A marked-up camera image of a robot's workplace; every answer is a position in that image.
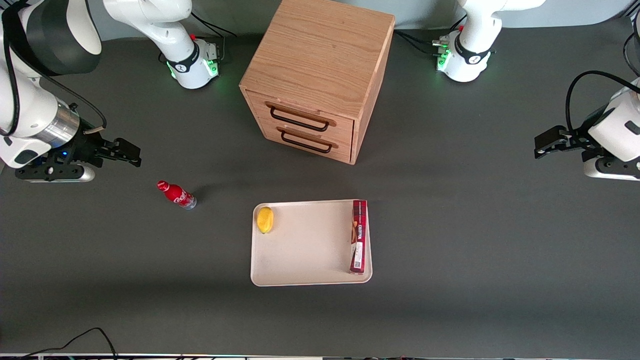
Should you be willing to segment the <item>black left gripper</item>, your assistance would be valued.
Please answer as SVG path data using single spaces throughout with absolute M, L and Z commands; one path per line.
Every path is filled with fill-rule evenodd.
M 534 158 L 539 160 L 556 152 L 580 151 L 582 160 L 602 157 L 601 145 L 581 128 L 569 129 L 562 125 L 553 126 L 534 138 Z

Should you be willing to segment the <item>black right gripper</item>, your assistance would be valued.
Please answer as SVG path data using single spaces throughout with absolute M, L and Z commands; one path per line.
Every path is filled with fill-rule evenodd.
M 103 160 L 122 161 L 134 167 L 140 167 L 141 150 L 130 141 L 117 137 L 114 142 L 107 141 L 98 133 L 78 132 L 64 145 L 68 162 L 82 162 L 92 166 L 102 166 Z

